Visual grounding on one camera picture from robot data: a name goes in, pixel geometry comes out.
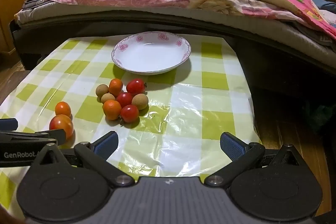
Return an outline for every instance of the green checkered tablecloth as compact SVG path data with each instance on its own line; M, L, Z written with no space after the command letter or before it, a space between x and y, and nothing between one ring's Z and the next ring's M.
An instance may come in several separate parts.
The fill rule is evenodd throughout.
M72 110L74 143L94 141L115 130L119 147L108 162L145 176L200 176L230 163L221 151L224 131L249 143L260 141L253 127L251 94L234 51L223 38L181 35L190 58L161 75L138 76L115 66L111 52L126 36L84 37L65 41L43 60L0 106L0 117L15 117L18 131L48 129L54 108L66 101ZM95 89L113 78L127 84L140 77L150 100L140 122L121 127L106 121ZM0 174L0 202L18 216L15 190L25 168Z

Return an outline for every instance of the bed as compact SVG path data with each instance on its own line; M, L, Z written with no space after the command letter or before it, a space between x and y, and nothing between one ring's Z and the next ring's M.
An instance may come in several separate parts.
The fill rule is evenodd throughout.
M281 12L285 13L284 9L263 1L246 5L246 3L250 4L250 1L256 0L243 0L245 3L237 3L235 0L234 4L224 3L224 7L223 3L217 5L218 3L213 0L189 0L188 4L185 4L187 0L174 0L175 3L172 0L158 0L152 4L146 4L146 0L142 2L137 0L139 3L135 4L130 0L122 1L124 4L113 0L101 2L96 0L28 0L16 15L16 26L12 26L12 31L17 32L18 29L23 32L28 29L36 31L41 27L60 26L64 22L68 24L79 21L114 21L118 20L119 15L119 20L129 21L127 18L129 15L129 18L134 22L143 22L143 18L147 18L147 22L161 21L165 23L166 19L176 17L172 20L175 25L181 26L183 21L193 22L189 25L198 22L198 25L204 25L203 29L207 31L219 28L229 29L229 34L241 35L241 31L249 32L250 36L255 34L278 42L275 44L279 48L287 48L286 46L288 46L290 49L287 50L293 54L324 69L333 72L336 70L336 53L331 47L333 39L327 39L326 43L320 43L323 39L319 39L319 34L318 39L313 39L313 36L308 35L310 32L316 32L316 28L308 28L309 26L296 15L290 15L290 13L288 13L289 16L288 14L282 15ZM16 35L14 40L16 40L16 48L20 53L20 42Z

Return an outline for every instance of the wooden floor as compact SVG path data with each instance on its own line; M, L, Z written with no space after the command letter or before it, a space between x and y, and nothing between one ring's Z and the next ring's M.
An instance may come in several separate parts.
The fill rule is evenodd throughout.
M21 62L0 63L0 90L11 75L24 70ZM320 137L302 118L302 102L276 92L251 88L256 129L264 146L279 149L292 143L303 156L323 190L317 215L331 210L331 191L326 157Z
M0 63L0 90L3 88L12 74L20 70L25 70L20 61L16 62L15 64L11 64L9 62Z

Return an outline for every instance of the blue cloth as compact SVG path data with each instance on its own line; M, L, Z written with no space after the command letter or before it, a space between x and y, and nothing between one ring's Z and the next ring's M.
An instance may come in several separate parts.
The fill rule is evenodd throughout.
M320 10L327 10L336 14L336 3L326 0L312 0Z

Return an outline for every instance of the bowl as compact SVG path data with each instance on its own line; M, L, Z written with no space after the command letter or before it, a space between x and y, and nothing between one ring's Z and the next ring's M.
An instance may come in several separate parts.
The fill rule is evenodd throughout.
M191 53L189 42L169 32L142 32L121 40L112 60L121 69L138 75L158 75L184 63Z

